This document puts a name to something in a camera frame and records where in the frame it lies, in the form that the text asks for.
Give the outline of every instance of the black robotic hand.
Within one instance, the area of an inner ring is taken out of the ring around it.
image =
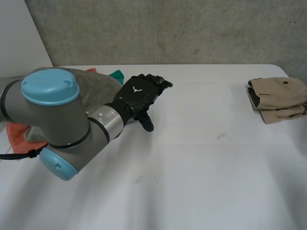
[[[172,86],[172,83],[160,76],[151,74],[133,76],[115,95],[114,101],[107,105],[121,115],[125,124],[130,118],[134,118],[146,131],[152,132],[154,125],[147,114],[149,106],[155,102],[163,90]]]

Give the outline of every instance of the white tabletop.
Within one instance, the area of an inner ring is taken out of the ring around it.
[[[39,159],[0,163],[0,229],[307,229],[305,118],[266,125],[245,85],[273,65],[74,66],[174,84],[71,181]],[[1,146],[9,148],[1,134]]]

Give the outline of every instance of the white wall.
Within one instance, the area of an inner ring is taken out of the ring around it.
[[[0,0],[0,77],[52,66],[23,0]]]

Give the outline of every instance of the white logo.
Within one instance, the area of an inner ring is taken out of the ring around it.
[[[133,90],[134,90],[134,92],[142,91],[142,90],[136,90],[135,87],[133,87]]]

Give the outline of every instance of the gray wall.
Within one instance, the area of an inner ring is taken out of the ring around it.
[[[275,64],[307,81],[307,0],[26,0],[51,61]]]

